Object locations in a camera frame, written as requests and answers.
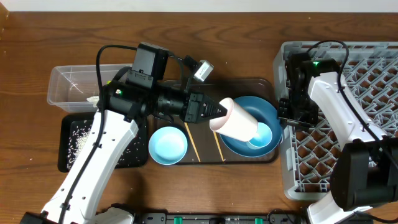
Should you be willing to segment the pink cup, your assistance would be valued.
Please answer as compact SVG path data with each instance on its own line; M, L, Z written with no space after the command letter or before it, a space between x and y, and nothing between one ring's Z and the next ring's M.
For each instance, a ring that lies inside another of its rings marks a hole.
M210 120L210 129L218 134L247 142L257 133L257 119L232 98L224 98L220 105L227 109L226 116Z

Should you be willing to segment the light blue cup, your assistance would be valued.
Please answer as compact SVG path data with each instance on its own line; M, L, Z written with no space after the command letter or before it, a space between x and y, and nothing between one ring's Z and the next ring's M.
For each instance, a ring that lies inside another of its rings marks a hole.
M260 149L272 141L272 131L265 123L258 122L257 131L252 139L246 145L250 149Z

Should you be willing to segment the light blue bowl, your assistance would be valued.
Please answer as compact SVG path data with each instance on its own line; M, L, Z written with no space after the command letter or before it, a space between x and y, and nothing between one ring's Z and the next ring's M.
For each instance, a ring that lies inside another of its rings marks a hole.
M183 131L172 126L166 126L153 133L149 139L148 147L153 160L169 166L184 158L188 149L188 141Z

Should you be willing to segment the grey dishwasher rack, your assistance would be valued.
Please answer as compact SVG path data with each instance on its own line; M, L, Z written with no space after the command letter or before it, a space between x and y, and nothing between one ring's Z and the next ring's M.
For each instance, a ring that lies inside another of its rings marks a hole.
M346 85L373 122L388 136L397 137L397 42L347 42L348 50L328 42L310 49L313 42L284 42L273 61L275 97L289 95L285 63L295 53L310 51L313 59L341 62ZM323 113L307 131L283 128L280 144L285 196L291 200L319 200L329 190L329 177L340 146Z

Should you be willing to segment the white napkin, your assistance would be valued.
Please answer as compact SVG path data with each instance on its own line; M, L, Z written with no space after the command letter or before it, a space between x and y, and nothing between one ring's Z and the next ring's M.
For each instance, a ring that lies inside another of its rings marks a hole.
M99 98L99 96L91 96L91 97L87 98L86 100L92 104L97 104L99 102L100 98Z

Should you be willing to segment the pile of white rice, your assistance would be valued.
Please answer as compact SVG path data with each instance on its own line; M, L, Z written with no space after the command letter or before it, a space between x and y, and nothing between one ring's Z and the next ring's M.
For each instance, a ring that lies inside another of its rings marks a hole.
M92 120L72 122L67 145L67 168L71 169L90 134Z

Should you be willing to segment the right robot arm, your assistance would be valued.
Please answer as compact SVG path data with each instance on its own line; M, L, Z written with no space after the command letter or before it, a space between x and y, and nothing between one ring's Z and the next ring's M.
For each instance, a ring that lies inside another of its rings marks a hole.
M330 191L308 206L308 223L341 223L397 201L397 139L371 121L341 72L336 60L308 52L274 60L281 125L307 131L323 112L341 149Z

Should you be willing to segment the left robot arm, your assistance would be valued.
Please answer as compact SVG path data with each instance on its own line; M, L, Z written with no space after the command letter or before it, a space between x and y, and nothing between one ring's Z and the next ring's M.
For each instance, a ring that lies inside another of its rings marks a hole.
M67 177L42 211L25 213L21 223L134 223L134 212L96 210L121 154L147 116L177 115L186 123L201 123L227 114L203 93L158 84L146 88L112 80L99 93L90 133Z

